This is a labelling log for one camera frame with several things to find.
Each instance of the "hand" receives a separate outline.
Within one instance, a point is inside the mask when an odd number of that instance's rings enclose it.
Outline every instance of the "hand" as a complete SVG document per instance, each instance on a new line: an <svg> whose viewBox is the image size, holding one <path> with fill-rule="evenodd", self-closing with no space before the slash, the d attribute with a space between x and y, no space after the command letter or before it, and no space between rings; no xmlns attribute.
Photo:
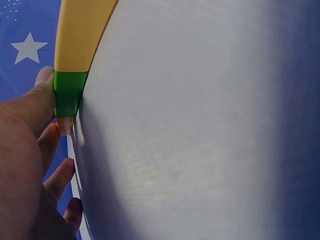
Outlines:
<svg viewBox="0 0 320 240"><path fill-rule="evenodd" d="M60 142L54 118L53 69L43 68L22 97L0 101L0 236L4 240L76 239L82 203L73 198L62 217L57 204L75 165L67 158L42 183Z"/></svg>

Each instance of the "green plastic band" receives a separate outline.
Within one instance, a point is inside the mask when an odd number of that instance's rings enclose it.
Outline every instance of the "green plastic band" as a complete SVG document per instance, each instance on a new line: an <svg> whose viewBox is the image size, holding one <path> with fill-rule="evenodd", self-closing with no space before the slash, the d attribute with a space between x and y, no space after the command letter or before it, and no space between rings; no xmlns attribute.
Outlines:
<svg viewBox="0 0 320 240"><path fill-rule="evenodd" d="M82 98L88 72L54 73L55 109L57 118L73 118L76 116Z"/></svg>

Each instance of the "yellow plastic part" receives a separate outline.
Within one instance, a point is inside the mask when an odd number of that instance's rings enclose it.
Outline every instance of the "yellow plastic part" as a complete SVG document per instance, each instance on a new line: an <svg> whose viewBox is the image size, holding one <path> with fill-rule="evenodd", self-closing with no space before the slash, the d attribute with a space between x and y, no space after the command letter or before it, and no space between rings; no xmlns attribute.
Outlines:
<svg viewBox="0 0 320 240"><path fill-rule="evenodd" d="M88 72L117 0L61 0L54 69Z"/></svg>

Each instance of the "blue fabric with stars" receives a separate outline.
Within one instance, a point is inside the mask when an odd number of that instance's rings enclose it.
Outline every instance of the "blue fabric with stars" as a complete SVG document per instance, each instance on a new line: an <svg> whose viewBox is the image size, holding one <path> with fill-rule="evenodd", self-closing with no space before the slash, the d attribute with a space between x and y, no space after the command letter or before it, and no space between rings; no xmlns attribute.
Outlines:
<svg viewBox="0 0 320 240"><path fill-rule="evenodd" d="M54 65L60 3L0 0L0 101L25 94L33 88L39 70ZM63 138L43 180L67 156L67 139ZM57 207L61 214L72 196L69 186Z"/></svg>

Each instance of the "white star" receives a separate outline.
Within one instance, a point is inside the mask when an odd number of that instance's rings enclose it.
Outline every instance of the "white star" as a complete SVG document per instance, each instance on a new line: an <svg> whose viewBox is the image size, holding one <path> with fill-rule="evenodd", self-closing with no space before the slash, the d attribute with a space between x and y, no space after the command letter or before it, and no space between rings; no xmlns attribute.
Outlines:
<svg viewBox="0 0 320 240"><path fill-rule="evenodd" d="M11 43L11 45L19 51L14 65L26 58L31 59L39 64L38 50L47 44L47 42L35 42L31 32L26 37L24 42Z"/></svg>

